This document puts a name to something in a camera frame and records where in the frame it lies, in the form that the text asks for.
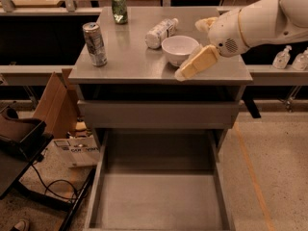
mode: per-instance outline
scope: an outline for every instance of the green can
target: green can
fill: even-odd
[[[126,0],[112,0],[113,16],[116,24],[128,21]]]

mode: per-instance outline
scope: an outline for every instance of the black bag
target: black bag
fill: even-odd
[[[36,118],[18,118],[13,108],[4,109],[0,114],[0,149],[15,158],[29,161],[45,126],[44,121]]]

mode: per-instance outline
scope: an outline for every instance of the silver can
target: silver can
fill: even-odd
[[[128,21],[126,0],[112,0],[113,16],[116,24],[125,24]]]
[[[107,63],[104,40],[100,27],[95,22],[83,25],[85,42],[93,65],[101,66]]]

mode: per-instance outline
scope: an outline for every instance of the white bottle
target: white bottle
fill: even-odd
[[[175,34],[179,21],[177,18],[164,19],[145,35],[145,43],[151,49],[161,47],[164,39]]]
[[[283,69],[287,66],[288,61],[290,59],[289,51],[292,50],[290,45],[287,45],[283,51],[280,51],[275,57],[272,65],[278,69]]]
[[[304,71],[308,66],[308,48],[296,56],[292,63],[292,68],[298,71]]]

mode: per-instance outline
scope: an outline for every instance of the gray tabletop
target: gray tabletop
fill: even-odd
[[[159,83],[179,84],[174,78],[175,68],[167,62],[162,49],[147,47],[145,34],[164,18],[178,18],[176,35],[190,36],[203,45],[209,41],[198,32],[198,19],[219,16],[214,7],[129,7],[129,21],[116,25],[110,7],[103,9],[98,23],[105,43],[108,63],[93,66],[85,47],[72,70],[69,80],[74,84]],[[183,84],[247,84],[252,81],[240,56],[221,57],[217,64]]]

